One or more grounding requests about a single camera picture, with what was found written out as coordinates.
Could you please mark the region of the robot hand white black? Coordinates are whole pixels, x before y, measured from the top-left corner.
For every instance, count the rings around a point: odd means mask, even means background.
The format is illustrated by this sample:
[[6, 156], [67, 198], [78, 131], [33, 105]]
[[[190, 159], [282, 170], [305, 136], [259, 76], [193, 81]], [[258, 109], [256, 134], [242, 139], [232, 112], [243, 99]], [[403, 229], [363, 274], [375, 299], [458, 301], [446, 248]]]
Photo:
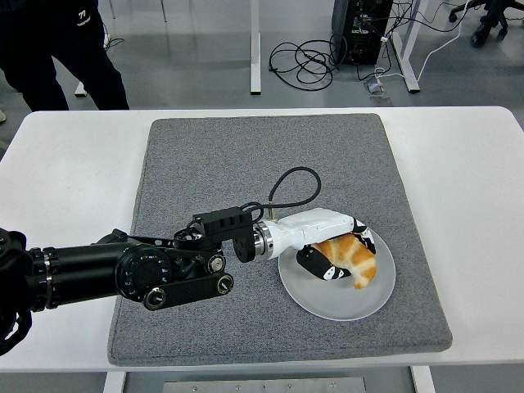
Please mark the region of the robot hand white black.
[[354, 288], [362, 289], [377, 273], [371, 230], [333, 210], [316, 208], [255, 225], [257, 255], [276, 258], [288, 248], [296, 251], [302, 268], [325, 281], [352, 277]]

